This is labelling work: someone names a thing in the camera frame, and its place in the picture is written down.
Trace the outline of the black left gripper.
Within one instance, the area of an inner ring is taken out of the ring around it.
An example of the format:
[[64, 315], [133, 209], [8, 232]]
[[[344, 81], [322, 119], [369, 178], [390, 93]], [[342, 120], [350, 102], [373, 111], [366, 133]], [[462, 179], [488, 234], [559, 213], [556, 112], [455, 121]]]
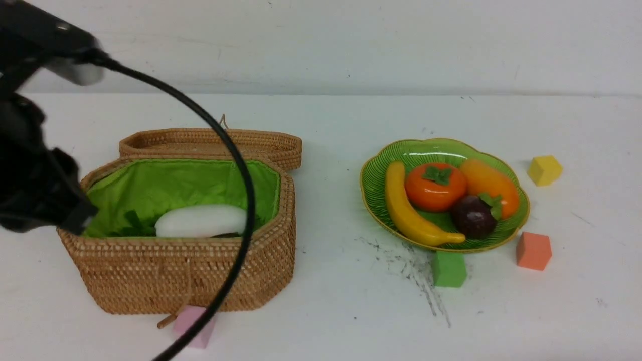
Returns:
[[80, 187], [74, 158], [45, 145], [45, 118], [18, 89], [2, 88], [2, 227], [25, 233], [56, 226], [80, 235], [98, 208]]

